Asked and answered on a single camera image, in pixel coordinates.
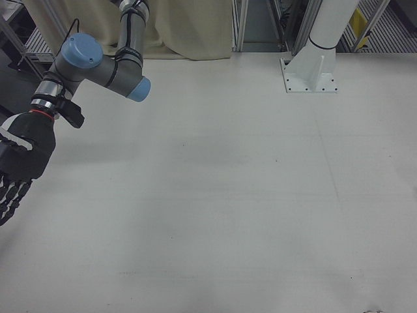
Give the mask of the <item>black dexterous robot hand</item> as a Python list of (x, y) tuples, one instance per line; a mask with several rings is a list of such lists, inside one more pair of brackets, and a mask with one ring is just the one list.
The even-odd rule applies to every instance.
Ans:
[(1, 125), (1, 224), (19, 207), (46, 169), (56, 142), (54, 118), (40, 110), (13, 115)]

